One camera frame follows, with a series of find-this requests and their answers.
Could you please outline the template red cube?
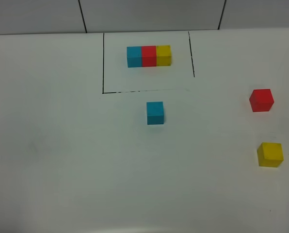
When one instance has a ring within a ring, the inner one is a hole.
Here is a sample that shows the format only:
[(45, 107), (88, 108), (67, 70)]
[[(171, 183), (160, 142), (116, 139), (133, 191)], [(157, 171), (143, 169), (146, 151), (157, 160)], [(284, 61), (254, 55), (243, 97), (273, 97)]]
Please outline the template red cube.
[(142, 52), (142, 67), (157, 66), (156, 46), (142, 46), (141, 52)]

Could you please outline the template blue cube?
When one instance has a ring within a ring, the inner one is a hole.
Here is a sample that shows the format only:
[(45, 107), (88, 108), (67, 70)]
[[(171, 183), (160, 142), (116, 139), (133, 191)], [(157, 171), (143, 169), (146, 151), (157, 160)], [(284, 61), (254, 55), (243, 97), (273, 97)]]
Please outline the template blue cube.
[(127, 47), (128, 67), (142, 67), (142, 47)]

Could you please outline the template yellow cube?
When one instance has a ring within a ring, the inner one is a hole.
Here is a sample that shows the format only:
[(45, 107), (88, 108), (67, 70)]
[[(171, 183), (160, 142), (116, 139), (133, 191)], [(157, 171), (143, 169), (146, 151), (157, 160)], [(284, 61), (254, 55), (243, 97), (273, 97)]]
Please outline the template yellow cube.
[(156, 46), (157, 66), (170, 66), (172, 63), (172, 53), (170, 45)]

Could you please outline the loose red cube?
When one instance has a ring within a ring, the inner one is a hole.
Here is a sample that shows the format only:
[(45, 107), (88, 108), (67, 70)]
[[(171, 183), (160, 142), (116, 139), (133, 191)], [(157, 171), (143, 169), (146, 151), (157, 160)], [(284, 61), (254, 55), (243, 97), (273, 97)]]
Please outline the loose red cube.
[(268, 112), (274, 104), (270, 89), (254, 89), (249, 101), (253, 112)]

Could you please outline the loose yellow cube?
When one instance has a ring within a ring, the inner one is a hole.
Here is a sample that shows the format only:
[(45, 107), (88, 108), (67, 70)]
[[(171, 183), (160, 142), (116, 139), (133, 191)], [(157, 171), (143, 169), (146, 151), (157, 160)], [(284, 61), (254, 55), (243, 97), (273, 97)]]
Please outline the loose yellow cube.
[(259, 166), (279, 167), (284, 161), (282, 144), (262, 142), (257, 149)]

